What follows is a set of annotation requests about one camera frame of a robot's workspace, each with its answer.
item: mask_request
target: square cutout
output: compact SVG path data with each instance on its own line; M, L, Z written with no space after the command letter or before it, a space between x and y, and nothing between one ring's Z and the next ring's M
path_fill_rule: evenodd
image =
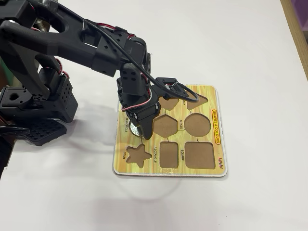
M209 142L185 143L185 164L188 168L214 169L214 148Z
M161 142L159 148L159 165L162 168L178 168L179 146L175 142Z

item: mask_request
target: hexagon cutout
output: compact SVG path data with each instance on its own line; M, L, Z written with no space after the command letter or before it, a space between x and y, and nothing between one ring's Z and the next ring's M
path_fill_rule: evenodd
M167 138L178 132L178 122L168 115L162 115L154 120L153 132L161 137Z

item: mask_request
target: shape cutout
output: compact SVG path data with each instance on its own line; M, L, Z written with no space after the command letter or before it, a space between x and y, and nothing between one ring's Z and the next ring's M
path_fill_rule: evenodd
M189 98L194 98L193 95L191 95L188 91L187 91L187 94L189 95ZM199 107L200 105L208 102L206 97L199 95L199 94L197 94L197 95L199 96L198 102L196 102L196 103L187 102L187 109L188 110L192 110L192 109Z
M179 146L176 142L161 142L159 147L159 165L162 168L178 168Z
M188 168L214 169L214 148L209 142L185 143L185 165Z
M167 138L178 132L178 122L168 115L162 115L154 119L153 132Z
M179 99L165 100L163 97L159 98L159 103L162 108L171 111L179 102Z
M140 144L137 148L127 147L126 151L129 153L127 163L136 163L139 168L143 168L144 161L152 158L152 155L145 151L144 144Z
M206 136L211 130L210 120L203 114L193 113L184 121L185 130L192 136Z

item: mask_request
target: triangle cutout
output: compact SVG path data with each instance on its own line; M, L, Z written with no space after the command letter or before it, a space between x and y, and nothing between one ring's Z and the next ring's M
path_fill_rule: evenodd
M189 98L194 98L193 95L191 95L189 92L187 92L187 94L189 95ZM196 108L196 107L198 107L198 106L208 102L206 97L204 97L202 95L199 95L199 94L197 94L197 95L199 96L199 101L198 102L196 102L196 103L187 102L187 109L188 110L192 110L192 109L194 109L194 108Z
M169 111L171 111L178 104L178 102L179 102L179 99L165 100L163 97L159 98L160 106Z

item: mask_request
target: wooden puzzle board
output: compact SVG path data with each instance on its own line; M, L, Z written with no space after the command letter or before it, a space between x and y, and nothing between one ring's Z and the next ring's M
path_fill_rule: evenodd
M226 175L216 89L208 85L187 87L200 95L200 101L190 103L160 98L162 108L154 120L153 136L148 141L131 133L129 119L119 105L113 165L116 174L167 177Z

